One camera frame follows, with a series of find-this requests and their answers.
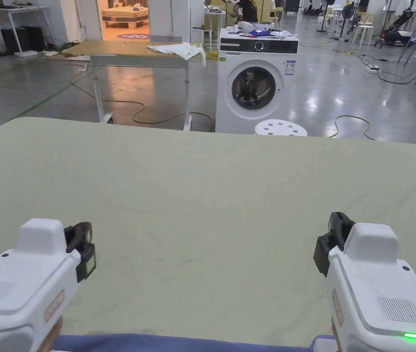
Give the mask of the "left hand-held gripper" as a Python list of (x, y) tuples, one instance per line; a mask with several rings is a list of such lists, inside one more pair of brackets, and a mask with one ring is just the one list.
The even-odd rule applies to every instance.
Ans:
[(36, 352), (96, 268), (92, 225), (30, 219), (0, 255), (0, 352)]

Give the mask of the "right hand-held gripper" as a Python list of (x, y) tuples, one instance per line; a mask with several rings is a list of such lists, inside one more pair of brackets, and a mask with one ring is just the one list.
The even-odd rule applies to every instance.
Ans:
[(416, 352), (416, 273), (387, 225), (332, 212), (314, 261), (343, 352)]

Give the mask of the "person's right hand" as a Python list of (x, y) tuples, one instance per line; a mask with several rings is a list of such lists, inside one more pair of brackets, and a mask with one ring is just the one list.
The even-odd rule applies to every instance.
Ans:
[(337, 329), (336, 329), (333, 317), (331, 318), (331, 327), (332, 327), (332, 331), (333, 331), (333, 336), (334, 336), (334, 338), (336, 340), (336, 343), (337, 343), (337, 352), (342, 352), (340, 340), (339, 340), (339, 337), (338, 337), (338, 333), (337, 333)]

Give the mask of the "person's left hand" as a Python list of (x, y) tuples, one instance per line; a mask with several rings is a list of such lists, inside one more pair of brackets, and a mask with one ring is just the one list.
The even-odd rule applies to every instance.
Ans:
[(60, 335), (63, 326), (63, 317), (60, 317), (53, 328), (50, 330), (48, 335), (43, 340), (42, 344), (38, 348), (38, 352), (51, 352), (56, 338)]

